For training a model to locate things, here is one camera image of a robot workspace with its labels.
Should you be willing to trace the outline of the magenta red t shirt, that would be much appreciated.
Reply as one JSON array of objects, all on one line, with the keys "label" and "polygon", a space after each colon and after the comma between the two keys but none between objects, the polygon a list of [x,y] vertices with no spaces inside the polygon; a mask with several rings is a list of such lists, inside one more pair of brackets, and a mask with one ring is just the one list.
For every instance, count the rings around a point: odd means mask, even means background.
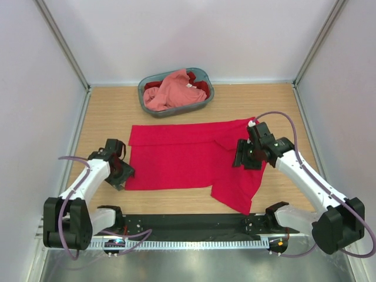
[{"label": "magenta red t shirt", "polygon": [[134,125],[129,139],[134,177],[126,190],[211,187],[211,196],[248,215],[264,169],[233,167],[248,119],[187,125]]}]

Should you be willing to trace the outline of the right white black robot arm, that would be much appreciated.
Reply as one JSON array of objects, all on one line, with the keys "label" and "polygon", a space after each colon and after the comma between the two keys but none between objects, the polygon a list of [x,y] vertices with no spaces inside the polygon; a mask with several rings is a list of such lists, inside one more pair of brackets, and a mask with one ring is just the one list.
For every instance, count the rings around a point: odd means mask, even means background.
[{"label": "right white black robot arm", "polygon": [[365,207],[358,198],[349,199],[327,183],[302,157],[297,141],[279,139],[266,123],[250,120],[247,139],[237,142],[233,167],[260,170],[269,164],[287,176],[305,195],[315,211],[296,209],[288,203],[275,206],[265,217],[265,227],[273,233],[285,226],[311,235],[326,254],[349,246],[364,237]]}]

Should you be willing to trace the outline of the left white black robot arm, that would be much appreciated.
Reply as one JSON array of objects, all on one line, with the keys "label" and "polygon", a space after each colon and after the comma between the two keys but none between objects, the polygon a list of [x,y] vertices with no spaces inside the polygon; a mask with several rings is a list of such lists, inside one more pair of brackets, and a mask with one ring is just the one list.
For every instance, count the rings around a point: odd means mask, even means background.
[{"label": "left white black robot arm", "polygon": [[118,191],[128,178],[135,175],[124,161],[125,144],[108,139],[104,147],[87,158],[68,156],[67,160],[84,165],[76,180],[58,197],[49,197],[43,205],[43,244],[49,248],[86,250],[94,235],[107,230],[120,234],[125,226],[122,211],[117,206],[99,206],[90,213],[88,205],[99,186],[106,182]]}]

